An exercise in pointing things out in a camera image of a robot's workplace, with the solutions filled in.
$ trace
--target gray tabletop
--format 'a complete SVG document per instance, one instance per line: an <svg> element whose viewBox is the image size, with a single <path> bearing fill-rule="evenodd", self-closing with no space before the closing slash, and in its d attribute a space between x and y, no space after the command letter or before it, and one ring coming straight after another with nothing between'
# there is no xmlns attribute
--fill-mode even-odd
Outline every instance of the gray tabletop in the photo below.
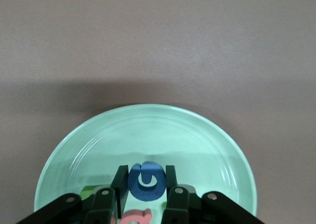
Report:
<svg viewBox="0 0 316 224"><path fill-rule="evenodd" d="M0 222L32 212L67 133L135 103L209 118L263 222L315 223L316 0L0 0Z"/></svg>

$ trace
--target pink toy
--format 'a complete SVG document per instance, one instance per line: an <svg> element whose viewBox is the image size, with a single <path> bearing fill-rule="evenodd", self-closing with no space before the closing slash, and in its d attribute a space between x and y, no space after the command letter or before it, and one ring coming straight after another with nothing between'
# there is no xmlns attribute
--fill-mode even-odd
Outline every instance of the pink toy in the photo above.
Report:
<svg viewBox="0 0 316 224"><path fill-rule="evenodd" d="M146 209L145 211L130 210L123 214L119 224L129 224L132 222L137 222L138 224L149 224L151 219L152 211L150 209Z"/></svg>

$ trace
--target metal bolt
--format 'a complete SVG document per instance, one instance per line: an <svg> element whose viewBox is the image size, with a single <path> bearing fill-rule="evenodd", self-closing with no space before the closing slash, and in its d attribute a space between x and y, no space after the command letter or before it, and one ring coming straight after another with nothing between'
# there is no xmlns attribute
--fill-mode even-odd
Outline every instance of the metal bolt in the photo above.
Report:
<svg viewBox="0 0 316 224"><path fill-rule="evenodd" d="M211 199L211 200L216 200L216 199L217 199L217 196L216 196L216 194L214 194L214 193L209 193L209 194L207 195L207 197L208 197L209 199Z"/></svg>
<svg viewBox="0 0 316 224"><path fill-rule="evenodd" d="M108 190L103 190L103 191L101 192L101 194L102 194L102 195L107 195L107 194L109 194L109 191L108 191Z"/></svg>
<svg viewBox="0 0 316 224"><path fill-rule="evenodd" d="M176 188L174 191L175 191L176 193L178 193L178 194L183 193L183 189L182 189L182 188Z"/></svg>
<svg viewBox="0 0 316 224"><path fill-rule="evenodd" d="M67 202L67 203L71 203L71 202L73 202L74 200L75 200L74 197L69 197L69 198L66 199L66 202Z"/></svg>

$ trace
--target silver screw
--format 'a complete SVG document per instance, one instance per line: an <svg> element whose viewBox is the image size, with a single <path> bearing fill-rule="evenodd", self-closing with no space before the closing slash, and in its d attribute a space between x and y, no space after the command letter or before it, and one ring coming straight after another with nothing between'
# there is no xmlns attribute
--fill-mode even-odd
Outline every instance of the silver screw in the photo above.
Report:
<svg viewBox="0 0 316 224"><path fill-rule="evenodd" d="M183 193L183 189L182 189L182 188L176 188L174 191L175 191L176 193L178 193L178 194Z"/></svg>
<svg viewBox="0 0 316 224"><path fill-rule="evenodd" d="M211 199L211 200L216 200L216 199L217 199L217 196L216 196L216 194L214 194L214 193L209 193L209 194L207 195L207 197L208 197L209 199Z"/></svg>
<svg viewBox="0 0 316 224"><path fill-rule="evenodd" d="M101 194L102 195L107 195L107 194L109 194L109 191L108 190L103 190Z"/></svg>
<svg viewBox="0 0 316 224"><path fill-rule="evenodd" d="M74 200L75 200L74 197L69 197L69 198L66 199L66 202L67 202L67 203L71 203L71 202L73 202Z"/></svg>

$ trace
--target mint green plate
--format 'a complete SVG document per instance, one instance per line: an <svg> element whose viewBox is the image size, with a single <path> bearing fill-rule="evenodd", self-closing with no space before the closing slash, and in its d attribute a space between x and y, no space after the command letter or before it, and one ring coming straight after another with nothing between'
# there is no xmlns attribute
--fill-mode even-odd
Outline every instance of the mint green plate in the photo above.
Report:
<svg viewBox="0 0 316 224"><path fill-rule="evenodd" d="M238 145L206 118L159 104L113 109L69 133L43 168L34 209L85 186L110 184L120 165L145 161L174 165L178 183L194 186L199 196L219 191L256 214L255 180ZM142 202L129 194L125 210L150 208L158 224L165 201L165 195Z"/></svg>

